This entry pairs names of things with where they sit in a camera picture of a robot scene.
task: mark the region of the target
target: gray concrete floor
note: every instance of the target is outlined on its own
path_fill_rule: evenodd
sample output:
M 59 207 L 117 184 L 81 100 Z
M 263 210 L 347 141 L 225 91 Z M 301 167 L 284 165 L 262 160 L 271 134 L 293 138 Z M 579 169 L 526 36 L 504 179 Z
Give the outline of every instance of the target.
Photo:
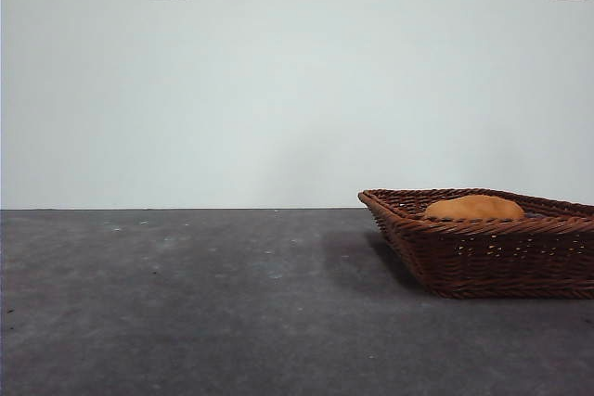
M 6 396 L 594 394 L 594 301 L 434 297 L 365 210 L 2 217 Z

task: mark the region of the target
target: white wall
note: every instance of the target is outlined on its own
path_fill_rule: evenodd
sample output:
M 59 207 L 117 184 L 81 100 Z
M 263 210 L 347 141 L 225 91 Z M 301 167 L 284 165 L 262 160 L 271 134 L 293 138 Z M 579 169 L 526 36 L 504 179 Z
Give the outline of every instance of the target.
M 2 0 L 8 208 L 594 203 L 594 0 Z

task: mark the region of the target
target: orange bread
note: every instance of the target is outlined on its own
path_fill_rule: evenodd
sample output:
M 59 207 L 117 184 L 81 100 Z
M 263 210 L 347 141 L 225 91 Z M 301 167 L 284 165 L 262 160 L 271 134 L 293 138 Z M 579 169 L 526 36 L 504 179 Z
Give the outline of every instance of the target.
M 517 219 L 523 218 L 523 209 L 514 201 L 488 195 L 467 195 L 455 199 L 443 199 L 429 205 L 427 218 L 472 219 Z

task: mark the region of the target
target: wicker basket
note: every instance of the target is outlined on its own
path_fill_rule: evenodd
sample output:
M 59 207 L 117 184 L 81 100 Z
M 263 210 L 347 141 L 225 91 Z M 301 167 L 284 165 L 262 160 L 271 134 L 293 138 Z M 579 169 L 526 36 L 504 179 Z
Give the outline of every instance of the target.
M 521 220 L 436 220 L 439 199 L 484 194 L 516 201 Z M 594 298 L 594 206 L 488 189 L 366 190 L 386 240 L 431 292 L 478 297 Z

